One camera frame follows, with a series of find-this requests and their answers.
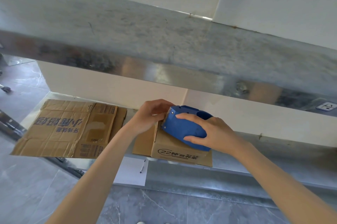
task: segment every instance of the person's right arm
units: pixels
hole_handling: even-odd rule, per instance
[[[333,208],[239,137],[222,119],[203,120],[192,114],[176,117],[199,124],[207,133],[206,138],[185,137],[186,141],[230,154],[241,162],[291,223],[337,223]]]

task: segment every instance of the white label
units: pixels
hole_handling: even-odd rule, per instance
[[[319,109],[322,111],[332,111],[336,108],[337,108],[337,103],[333,103],[333,102],[325,102],[316,107],[316,109]]]

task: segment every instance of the sheet of paper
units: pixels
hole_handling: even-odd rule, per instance
[[[114,183],[144,186],[148,160],[124,157]]]

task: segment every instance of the hand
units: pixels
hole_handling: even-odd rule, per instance
[[[236,157],[246,141],[239,137],[222,119],[211,117],[208,120],[187,113],[177,114],[178,119],[186,119],[200,125],[207,133],[205,138],[186,136],[185,141],[207,146]]]
[[[146,101],[127,125],[137,135],[143,133],[159,120],[163,120],[171,106],[174,106],[174,104],[164,99]]]

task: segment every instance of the flattened cardboard box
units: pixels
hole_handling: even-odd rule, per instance
[[[48,99],[12,155],[97,158],[122,127],[126,108]]]
[[[212,167],[212,151],[200,151],[184,144],[161,129],[161,122],[140,134],[133,146],[133,154],[175,162]]]

